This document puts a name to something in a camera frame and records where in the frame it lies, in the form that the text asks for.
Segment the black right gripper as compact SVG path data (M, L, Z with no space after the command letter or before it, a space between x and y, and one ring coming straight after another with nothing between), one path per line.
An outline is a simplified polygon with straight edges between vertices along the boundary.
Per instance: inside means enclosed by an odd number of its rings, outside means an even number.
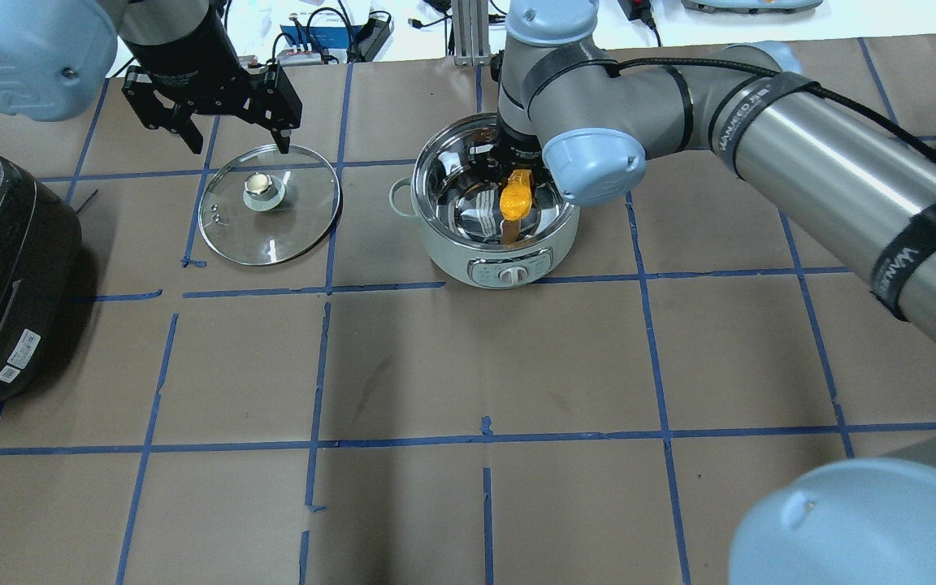
M487 141L472 152L472 163L484 176L509 176L523 169L535 174L543 170L544 162L539 138L514 130L491 130Z

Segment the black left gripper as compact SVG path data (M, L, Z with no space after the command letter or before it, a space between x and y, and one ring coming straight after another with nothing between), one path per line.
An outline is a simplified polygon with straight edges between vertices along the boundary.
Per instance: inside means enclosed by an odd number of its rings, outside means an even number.
M135 59L123 95L146 129L167 130L201 154L204 137L192 116L237 116L266 128L276 149L289 153L301 98L275 60L239 62L219 8L127 8L122 41Z

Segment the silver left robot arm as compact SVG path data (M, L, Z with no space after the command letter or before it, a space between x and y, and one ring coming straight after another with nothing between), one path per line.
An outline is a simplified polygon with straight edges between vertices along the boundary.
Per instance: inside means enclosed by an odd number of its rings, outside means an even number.
M287 153L302 103L278 63L239 63L220 1L0 1L0 112L33 121L88 110L118 44L135 63L123 95L149 129L200 153L194 115L236 116Z

